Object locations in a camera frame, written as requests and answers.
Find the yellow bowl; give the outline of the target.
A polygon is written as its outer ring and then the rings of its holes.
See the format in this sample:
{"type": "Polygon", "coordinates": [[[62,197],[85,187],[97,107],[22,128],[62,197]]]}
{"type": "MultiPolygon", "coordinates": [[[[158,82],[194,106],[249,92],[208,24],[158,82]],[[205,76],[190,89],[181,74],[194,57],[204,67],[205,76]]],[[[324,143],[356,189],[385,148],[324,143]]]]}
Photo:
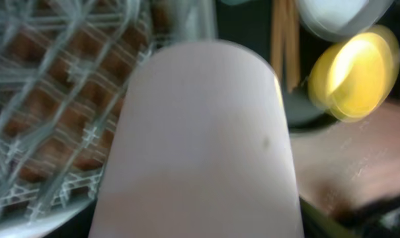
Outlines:
{"type": "Polygon", "coordinates": [[[387,98],[399,73],[394,33],[376,25],[332,45],[315,62],[307,82],[310,101],[342,122],[371,114],[387,98]]]}

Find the pink cup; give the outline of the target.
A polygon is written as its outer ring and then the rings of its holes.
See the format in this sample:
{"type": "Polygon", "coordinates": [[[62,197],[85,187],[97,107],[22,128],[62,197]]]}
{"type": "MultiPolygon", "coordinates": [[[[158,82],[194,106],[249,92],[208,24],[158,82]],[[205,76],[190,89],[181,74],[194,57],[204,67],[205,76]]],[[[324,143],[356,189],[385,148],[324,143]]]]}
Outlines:
{"type": "Polygon", "coordinates": [[[254,51],[163,48],[130,77],[91,237],[302,237],[278,80],[254,51]]]}

